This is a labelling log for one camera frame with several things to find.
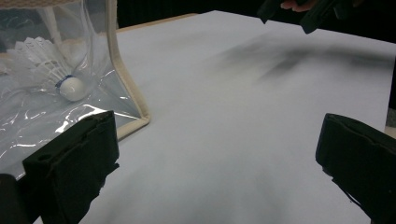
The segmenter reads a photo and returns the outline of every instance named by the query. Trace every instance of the shuttlecock cork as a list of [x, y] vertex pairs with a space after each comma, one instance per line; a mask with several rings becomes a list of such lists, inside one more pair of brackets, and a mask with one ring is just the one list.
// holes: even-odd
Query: shuttlecock cork
[[72, 102], [85, 97], [84, 83], [73, 76], [72, 68], [49, 40], [27, 37], [24, 42], [17, 42], [15, 49], [9, 49], [7, 53], [16, 66], [29, 69], [31, 75], [45, 88], [56, 90]]

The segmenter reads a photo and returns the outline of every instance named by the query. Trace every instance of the shuttlecock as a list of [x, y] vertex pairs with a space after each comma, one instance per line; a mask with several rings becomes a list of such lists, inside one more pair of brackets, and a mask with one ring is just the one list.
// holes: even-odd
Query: shuttlecock
[[7, 53], [16, 67], [31, 72], [21, 74], [22, 69], [17, 68], [15, 70], [19, 76], [32, 76], [30, 79], [39, 82], [44, 90], [57, 91], [69, 101], [75, 102], [85, 97], [84, 83], [73, 76], [72, 68], [49, 40], [27, 37], [24, 42], [17, 42], [15, 49], [9, 49]]

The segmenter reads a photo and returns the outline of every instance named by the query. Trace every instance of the clear plastic bag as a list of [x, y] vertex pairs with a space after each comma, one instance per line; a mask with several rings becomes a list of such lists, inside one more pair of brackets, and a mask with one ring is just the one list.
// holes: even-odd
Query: clear plastic bag
[[0, 173], [107, 110], [118, 138], [149, 122], [115, 37], [115, 1], [0, 0]]

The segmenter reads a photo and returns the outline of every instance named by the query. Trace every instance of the shuttlecock feather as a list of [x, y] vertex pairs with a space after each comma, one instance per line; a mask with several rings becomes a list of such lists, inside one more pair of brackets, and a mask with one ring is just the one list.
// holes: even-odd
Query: shuttlecock feather
[[79, 101], [85, 96], [85, 85], [72, 75], [72, 68], [64, 57], [49, 41], [42, 37], [27, 37], [24, 42], [17, 42], [15, 49], [7, 53], [14, 60], [15, 66], [25, 68], [31, 74], [21, 74], [23, 69], [15, 69], [19, 76], [34, 76], [45, 89], [56, 90], [69, 101]]

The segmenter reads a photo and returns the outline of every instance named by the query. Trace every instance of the table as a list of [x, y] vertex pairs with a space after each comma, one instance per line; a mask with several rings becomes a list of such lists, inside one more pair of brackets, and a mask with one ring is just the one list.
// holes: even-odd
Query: table
[[370, 222], [315, 150], [326, 113], [384, 129], [395, 45], [218, 11], [118, 39], [152, 121], [81, 223]]

